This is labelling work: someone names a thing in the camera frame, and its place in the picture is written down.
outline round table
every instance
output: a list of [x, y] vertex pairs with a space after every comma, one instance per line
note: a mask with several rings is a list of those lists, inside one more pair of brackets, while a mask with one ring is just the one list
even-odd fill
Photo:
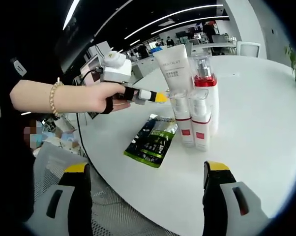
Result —
[[[82, 127], [88, 155], [107, 183], [137, 211], [182, 236], [202, 235], [204, 161], [226, 164], [274, 217], [296, 183], [296, 84], [291, 69], [259, 58], [211, 58], [218, 79], [219, 130], [210, 151], [184, 148], [175, 135], [160, 168], [123, 155], [150, 114], [173, 116], [169, 103], [133, 104]], [[138, 88], [166, 90], [157, 69]]]

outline skincare product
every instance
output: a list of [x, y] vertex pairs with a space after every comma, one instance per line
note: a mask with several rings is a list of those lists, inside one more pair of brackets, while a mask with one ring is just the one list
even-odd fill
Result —
[[151, 114], [145, 125], [124, 151], [139, 162], [159, 168], [174, 137], [178, 125], [173, 118]]
[[217, 79], [211, 71], [208, 55], [192, 57], [195, 89], [207, 89], [207, 103], [211, 111], [210, 133], [214, 135], [219, 125], [219, 94]]
[[201, 151], [208, 151], [210, 144], [211, 112], [206, 105], [207, 96], [207, 89], [195, 89], [189, 94], [195, 146]]
[[170, 91], [183, 89], [190, 92], [193, 80], [184, 44], [180, 44], [153, 54], [166, 79]]
[[187, 92], [174, 90], [170, 92], [170, 100], [173, 107], [176, 122], [182, 137], [182, 143], [186, 147], [194, 146], [192, 117], [189, 112]]

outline hand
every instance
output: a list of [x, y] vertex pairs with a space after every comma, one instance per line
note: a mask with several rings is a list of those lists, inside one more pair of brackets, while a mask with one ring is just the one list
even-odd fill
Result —
[[[103, 112], [107, 106], [106, 98], [116, 93], [125, 93], [125, 87], [117, 83], [99, 83], [90, 86], [91, 101], [95, 112]], [[125, 100], [113, 99], [113, 112], [130, 107], [130, 103]]]

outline spray bottle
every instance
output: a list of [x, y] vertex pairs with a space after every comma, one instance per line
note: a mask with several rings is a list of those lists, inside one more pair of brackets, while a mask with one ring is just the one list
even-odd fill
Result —
[[195, 55], [193, 57], [195, 89], [207, 89], [207, 103], [211, 111], [210, 133], [214, 135], [219, 125], [219, 94], [217, 78], [213, 74], [208, 55]]
[[208, 151], [210, 144], [210, 119], [212, 114], [207, 108], [207, 89], [194, 89], [189, 94], [190, 111], [195, 146], [201, 151]]
[[170, 93], [174, 115], [181, 133], [182, 143], [186, 147], [194, 146], [192, 118], [189, 112], [186, 90], [174, 90]]

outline white tube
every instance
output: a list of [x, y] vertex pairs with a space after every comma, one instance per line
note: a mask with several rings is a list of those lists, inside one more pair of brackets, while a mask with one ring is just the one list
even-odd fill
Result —
[[182, 89], [190, 92], [193, 80], [184, 44], [153, 54], [156, 58], [170, 91]]

